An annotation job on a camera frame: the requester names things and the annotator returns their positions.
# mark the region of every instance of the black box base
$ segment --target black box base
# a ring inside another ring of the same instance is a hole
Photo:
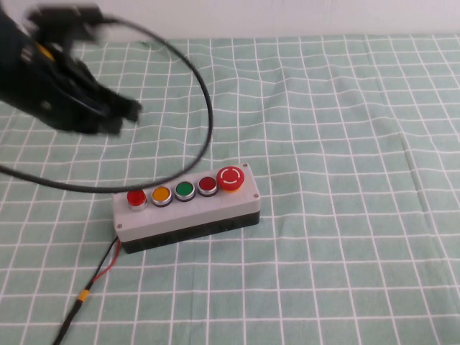
[[[126,253],[131,254],[142,250],[165,246],[177,242],[197,239],[220,232],[235,230],[246,226],[258,224],[260,212],[246,214],[244,216],[223,219],[204,225],[191,226],[189,228],[175,230],[164,234],[135,239],[133,241],[122,242],[121,245]]]

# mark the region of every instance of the red wire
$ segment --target red wire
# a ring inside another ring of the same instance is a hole
[[[93,279],[93,282],[97,281],[97,279],[99,279],[100,277],[102,277],[103,275],[105,275],[105,274],[112,268],[112,266],[115,265],[116,259],[118,259],[118,256],[119,256],[119,254],[120,254],[120,248],[121,248],[121,242],[120,242],[120,240],[118,240],[118,243],[116,244],[115,256],[114,256],[114,258],[112,259],[112,262],[106,267],[106,269],[105,269],[104,271],[102,271],[101,273],[99,273],[99,274]]]

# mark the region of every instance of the green button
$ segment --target green button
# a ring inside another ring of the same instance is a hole
[[[175,196],[181,201],[189,201],[195,196],[195,187],[190,182],[181,182],[175,186]]]

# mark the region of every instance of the emergency stop button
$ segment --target emergency stop button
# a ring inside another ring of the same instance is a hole
[[[223,167],[217,173],[217,183],[222,190],[233,192],[244,182],[244,172],[238,167]]]

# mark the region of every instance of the checkered cloth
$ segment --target checkered cloth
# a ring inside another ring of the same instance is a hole
[[[122,253],[65,344],[459,344],[459,37],[175,43],[215,108],[196,170],[248,162],[260,224]],[[77,54],[140,124],[80,137],[1,105],[3,164],[107,186],[193,159],[206,108],[176,57]],[[0,178],[0,342],[49,344],[114,238],[111,198]]]

